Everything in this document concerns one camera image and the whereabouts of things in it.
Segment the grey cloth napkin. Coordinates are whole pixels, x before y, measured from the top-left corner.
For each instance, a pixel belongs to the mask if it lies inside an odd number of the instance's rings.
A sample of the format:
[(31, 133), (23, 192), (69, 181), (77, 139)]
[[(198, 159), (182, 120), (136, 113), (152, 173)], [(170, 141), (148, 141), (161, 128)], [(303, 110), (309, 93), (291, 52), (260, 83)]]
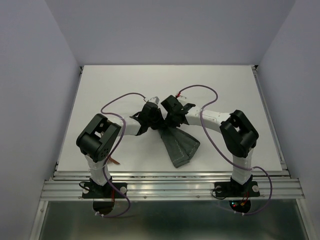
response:
[(159, 129), (158, 133), (176, 169), (188, 164), (201, 145), (195, 137), (179, 128), (167, 127)]

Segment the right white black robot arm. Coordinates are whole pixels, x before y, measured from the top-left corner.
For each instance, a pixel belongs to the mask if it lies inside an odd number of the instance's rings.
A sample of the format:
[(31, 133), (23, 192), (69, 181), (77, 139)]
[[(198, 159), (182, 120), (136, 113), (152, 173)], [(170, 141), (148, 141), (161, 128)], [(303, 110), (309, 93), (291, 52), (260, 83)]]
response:
[(167, 111), (165, 122), (170, 127), (180, 127), (183, 124), (200, 126), (207, 137), (207, 129), (222, 135), (227, 150), (232, 154), (232, 160), (215, 143), (213, 146), (233, 169), (229, 182), (215, 184), (219, 197), (235, 197), (253, 191), (253, 186), (257, 183), (253, 181), (252, 155), (259, 134), (241, 110), (236, 109), (232, 113), (205, 110), (183, 96), (173, 95), (163, 100), (161, 105)]

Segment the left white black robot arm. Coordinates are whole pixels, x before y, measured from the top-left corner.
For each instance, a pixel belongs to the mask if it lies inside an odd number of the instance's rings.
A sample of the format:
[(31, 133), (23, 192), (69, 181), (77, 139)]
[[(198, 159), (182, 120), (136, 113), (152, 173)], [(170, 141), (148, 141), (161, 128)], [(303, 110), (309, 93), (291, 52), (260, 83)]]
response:
[(79, 184), (83, 189), (84, 199), (109, 199), (112, 195), (123, 198), (109, 183), (112, 177), (108, 171), (107, 159), (120, 144), (116, 139), (140, 136), (149, 128), (155, 130), (156, 125), (164, 121), (158, 103), (158, 97), (146, 100), (141, 111), (127, 118), (121, 117), (120, 123), (112, 122), (98, 113), (81, 132), (76, 145), (85, 156), (90, 171), (89, 181)]

